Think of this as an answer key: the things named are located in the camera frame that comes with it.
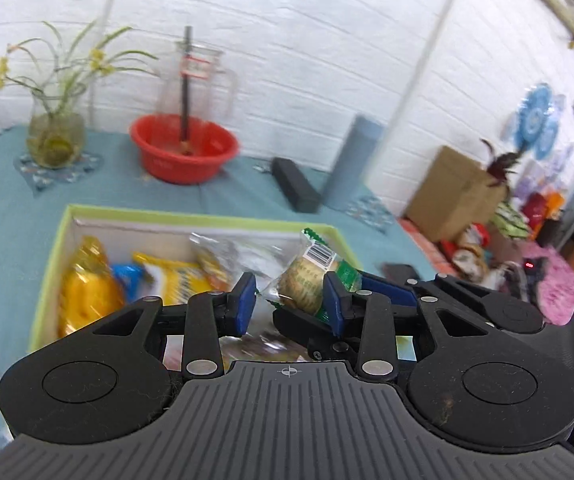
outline teal tablecloth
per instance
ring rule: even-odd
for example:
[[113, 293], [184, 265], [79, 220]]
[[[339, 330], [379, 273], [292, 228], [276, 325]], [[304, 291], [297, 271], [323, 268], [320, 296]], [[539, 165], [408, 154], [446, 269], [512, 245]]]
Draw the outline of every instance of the teal tablecloth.
[[[138, 150], [128, 136], [90, 134], [88, 150], [104, 156], [97, 173], [75, 184], [59, 184], [36, 198], [13, 166], [24, 151], [25, 129], [0, 135], [0, 377], [23, 357], [42, 273], [52, 239], [69, 203], [322, 222], [339, 228], [367, 272], [383, 262], [416, 267], [424, 279], [434, 271], [414, 242], [395, 224], [384, 235], [341, 212], [322, 207], [315, 215], [299, 214], [270, 174], [253, 169], [257, 161], [239, 157], [201, 186], [173, 186], [146, 176]], [[324, 173], [307, 171], [314, 186]], [[0, 427], [3, 421], [0, 415]]]

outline yellow snack bag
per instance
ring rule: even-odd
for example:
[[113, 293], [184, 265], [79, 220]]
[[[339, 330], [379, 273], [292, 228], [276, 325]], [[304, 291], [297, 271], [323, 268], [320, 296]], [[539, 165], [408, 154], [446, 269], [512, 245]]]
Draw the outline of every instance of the yellow snack bag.
[[62, 278], [59, 335], [69, 335], [123, 305], [104, 247], [93, 236], [83, 237]]
[[145, 267], [152, 282], [149, 293], [160, 296], [163, 305], [187, 303], [194, 294], [212, 290], [198, 264], [165, 260], [144, 253], [133, 253], [132, 257], [135, 263]]

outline gray thermos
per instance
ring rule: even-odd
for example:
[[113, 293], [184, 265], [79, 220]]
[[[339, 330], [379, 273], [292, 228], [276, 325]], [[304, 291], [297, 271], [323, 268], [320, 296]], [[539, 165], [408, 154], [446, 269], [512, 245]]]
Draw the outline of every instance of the gray thermos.
[[361, 177], [385, 127], [356, 115], [336, 164], [324, 184], [322, 202], [331, 209], [344, 210], [356, 198]]

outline black straw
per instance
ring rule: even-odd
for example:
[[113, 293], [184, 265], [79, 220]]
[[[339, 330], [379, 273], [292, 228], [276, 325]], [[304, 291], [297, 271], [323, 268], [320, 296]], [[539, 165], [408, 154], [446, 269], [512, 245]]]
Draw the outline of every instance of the black straw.
[[192, 28], [187, 26], [184, 28], [184, 59], [182, 70], [182, 110], [180, 116], [180, 142], [185, 146], [189, 142], [189, 55], [192, 51]]

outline red plastic basin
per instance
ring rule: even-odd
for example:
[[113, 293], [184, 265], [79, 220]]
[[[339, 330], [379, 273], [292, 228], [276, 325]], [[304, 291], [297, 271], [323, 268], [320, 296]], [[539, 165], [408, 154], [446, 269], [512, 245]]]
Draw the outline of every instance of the red plastic basin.
[[238, 140], [215, 123], [190, 118], [191, 155], [181, 155], [180, 116], [146, 115], [130, 128], [140, 148], [142, 166], [154, 177], [173, 184], [199, 184], [214, 177], [238, 154]]

